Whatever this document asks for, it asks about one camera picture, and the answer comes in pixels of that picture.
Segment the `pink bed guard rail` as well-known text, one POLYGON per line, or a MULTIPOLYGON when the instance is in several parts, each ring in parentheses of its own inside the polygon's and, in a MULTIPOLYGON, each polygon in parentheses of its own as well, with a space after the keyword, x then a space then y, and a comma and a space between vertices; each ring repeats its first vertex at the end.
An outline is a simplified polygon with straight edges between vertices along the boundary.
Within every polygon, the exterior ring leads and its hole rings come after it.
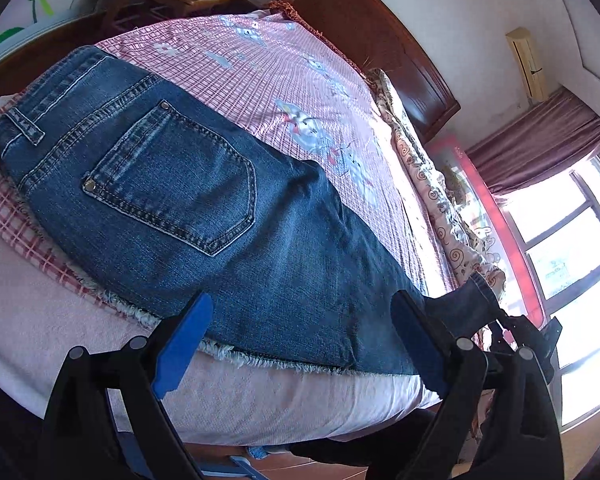
POLYGON ((531 272, 478 170, 452 136, 427 143, 426 151, 437 169, 452 179, 454 190, 464 192, 464 201, 458 206, 461 219, 482 243, 486 258, 506 274, 501 307, 510 314, 524 314, 536 327, 542 327, 546 318, 531 272))

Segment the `floral quilt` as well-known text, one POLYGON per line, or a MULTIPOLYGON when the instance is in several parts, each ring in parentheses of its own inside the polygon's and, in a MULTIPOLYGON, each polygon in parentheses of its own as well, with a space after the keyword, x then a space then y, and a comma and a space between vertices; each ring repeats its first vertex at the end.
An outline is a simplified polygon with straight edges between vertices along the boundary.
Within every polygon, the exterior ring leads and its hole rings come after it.
POLYGON ((456 281, 464 284, 471 274, 481 274, 496 298, 501 299, 505 295, 505 272, 476 248, 476 237, 447 195, 445 178, 423 147, 389 76, 373 68, 367 80, 382 119, 391 127, 394 150, 426 206, 456 281))

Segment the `dark wooden headboard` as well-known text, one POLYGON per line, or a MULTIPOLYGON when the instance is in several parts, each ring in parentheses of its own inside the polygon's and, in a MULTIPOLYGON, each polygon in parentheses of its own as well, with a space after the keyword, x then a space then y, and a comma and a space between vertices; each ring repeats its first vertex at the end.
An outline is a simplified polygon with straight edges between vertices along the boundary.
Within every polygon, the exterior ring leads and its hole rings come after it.
POLYGON ((280 0, 324 34, 364 73, 383 70, 422 142, 431 141, 460 104, 429 55, 381 0, 280 0))

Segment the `wall air conditioner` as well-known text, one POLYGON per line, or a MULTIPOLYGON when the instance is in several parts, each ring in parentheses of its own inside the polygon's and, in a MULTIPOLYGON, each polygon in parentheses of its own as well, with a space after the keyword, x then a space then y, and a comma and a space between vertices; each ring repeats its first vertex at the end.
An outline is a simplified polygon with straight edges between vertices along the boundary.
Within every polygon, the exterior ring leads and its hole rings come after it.
POLYGON ((528 97, 537 102, 548 99, 544 65, 535 48, 531 32, 525 27, 517 27, 507 32, 506 39, 512 55, 518 64, 524 88, 528 97))

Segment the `maroon curtain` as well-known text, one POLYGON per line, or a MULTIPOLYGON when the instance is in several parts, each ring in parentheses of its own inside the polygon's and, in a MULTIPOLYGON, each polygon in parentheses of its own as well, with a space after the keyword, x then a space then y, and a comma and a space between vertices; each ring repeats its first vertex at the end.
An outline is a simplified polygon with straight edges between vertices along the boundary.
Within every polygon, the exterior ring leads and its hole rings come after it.
POLYGON ((600 151, 600 116, 560 88, 514 122, 467 149, 494 195, 529 188, 600 151))

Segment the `blue denim jeans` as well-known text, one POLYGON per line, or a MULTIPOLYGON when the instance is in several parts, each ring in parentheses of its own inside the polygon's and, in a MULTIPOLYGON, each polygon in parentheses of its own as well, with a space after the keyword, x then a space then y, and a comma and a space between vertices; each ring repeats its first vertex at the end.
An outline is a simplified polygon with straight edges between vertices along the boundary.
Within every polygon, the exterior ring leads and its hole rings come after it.
POLYGON ((316 162, 94 47, 1 114, 0 164, 96 283, 157 318, 205 292, 208 338, 247 356, 410 375, 407 304, 456 337, 498 313, 476 274, 423 296, 316 162))

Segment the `window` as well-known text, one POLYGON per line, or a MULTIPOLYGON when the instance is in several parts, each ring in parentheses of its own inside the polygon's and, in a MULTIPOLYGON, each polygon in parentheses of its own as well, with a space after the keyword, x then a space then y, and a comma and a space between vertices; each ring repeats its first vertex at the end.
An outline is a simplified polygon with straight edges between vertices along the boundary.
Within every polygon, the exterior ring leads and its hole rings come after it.
POLYGON ((600 410, 600 157, 501 197, 500 208, 544 320, 562 326, 551 394, 570 429, 600 410))

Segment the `pink checked bed sheet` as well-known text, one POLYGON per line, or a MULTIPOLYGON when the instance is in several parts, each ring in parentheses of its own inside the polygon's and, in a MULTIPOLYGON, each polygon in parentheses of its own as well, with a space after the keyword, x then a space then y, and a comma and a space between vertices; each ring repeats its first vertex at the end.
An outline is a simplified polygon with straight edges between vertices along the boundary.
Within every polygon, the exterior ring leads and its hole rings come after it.
MULTIPOLYGON (((426 206, 394 150, 373 92, 298 22, 257 11, 182 18, 84 44, 176 84, 261 142, 316 162, 423 296, 457 288, 426 206)), ((0 108, 15 105, 38 80, 0 108)), ((0 237, 38 270, 140 323, 157 318, 96 283, 43 230, 0 164, 0 237)))

